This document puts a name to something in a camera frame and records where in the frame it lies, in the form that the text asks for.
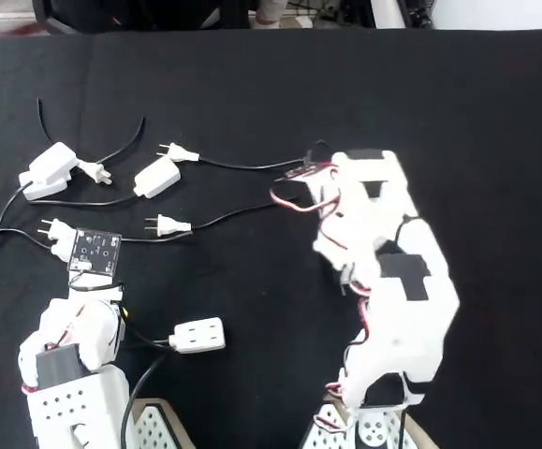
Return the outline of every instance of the circuit board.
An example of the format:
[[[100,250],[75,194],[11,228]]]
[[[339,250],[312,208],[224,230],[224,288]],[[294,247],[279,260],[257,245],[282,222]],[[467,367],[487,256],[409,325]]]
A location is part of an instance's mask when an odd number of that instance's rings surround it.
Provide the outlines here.
[[[77,230],[68,270],[114,276],[119,259],[121,234]]]

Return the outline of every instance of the black fabric surface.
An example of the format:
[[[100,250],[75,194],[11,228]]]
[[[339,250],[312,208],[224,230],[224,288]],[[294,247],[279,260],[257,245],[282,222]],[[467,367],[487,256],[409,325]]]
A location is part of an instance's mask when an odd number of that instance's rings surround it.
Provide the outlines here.
[[[542,447],[542,32],[0,40],[0,208],[47,148],[37,96],[53,138],[85,159],[148,118],[139,147],[107,166],[113,187],[78,176],[63,199],[124,196],[169,141],[242,164],[301,156],[319,138],[335,151],[397,152],[461,300],[442,368],[412,415],[443,448]],[[273,179],[181,169],[153,200],[112,210],[21,201],[6,225],[33,231],[58,217],[140,236],[157,213],[197,224],[265,202]],[[264,210],[185,241],[123,245],[117,273],[144,333],[225,320],[225,351],[172,356],[143,392],[172,404],[197,447],[295,448],[335,380],[359,321],[312,251],[316,222]],[[65,295],[63,263],[0,237],[0,447],[33,447],[18,345]],[[133,384],[153,359],[126,351],[118,364]]]

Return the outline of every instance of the white wire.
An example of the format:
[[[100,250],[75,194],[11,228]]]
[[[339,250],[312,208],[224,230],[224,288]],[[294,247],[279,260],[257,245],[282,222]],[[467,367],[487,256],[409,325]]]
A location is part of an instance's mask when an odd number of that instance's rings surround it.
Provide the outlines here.
[[[370,288],[360,288],[354,284],[354,282],[349,283],[349,288],[352,289],[352,291],[361,297],[369,297],[371,295],[371,289]]]
[[[279,206],[284,206],[286,208],[294,210],[295,212],[300,212],[300,213],[314,212],[315,210],[322,209],[328,206],[329,204],[334,203],[335,201],[339,200],[339,195],[336,195],[333,198],[326,199],[325,201],[322,201],[318,204],[314,204],[313,206],[310,206],[308,208],[301,208],[297,204],[294,204],[290,201],[286,201],[280,198],[279,196],[275,195],[272,189],[270,189],[270,193],[271,193],[272,201],[277,203]]]

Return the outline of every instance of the white plastic bracket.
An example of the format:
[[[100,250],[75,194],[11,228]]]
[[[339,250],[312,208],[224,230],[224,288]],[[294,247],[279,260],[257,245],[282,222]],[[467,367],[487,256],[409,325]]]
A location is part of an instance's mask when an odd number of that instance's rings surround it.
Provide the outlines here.
[[[344,419],[332,404],[324,404],[318,411],[318,416],[331,421],[335,426],[345,426]],[[345,434],[328,433],[326,430],[312,423],[301,449],[346,449],[348,447],[354,448],[354,445],[346,445]]]
[[[366,412],[358,421],[358,435],[366,447],[398,449],[400,443],[400,418],[394,412]],[[403,431],[403,449],[417,449],[410,435]]]
[[[148,405],[136,423],[139,449],[181,449],[158,407]]]

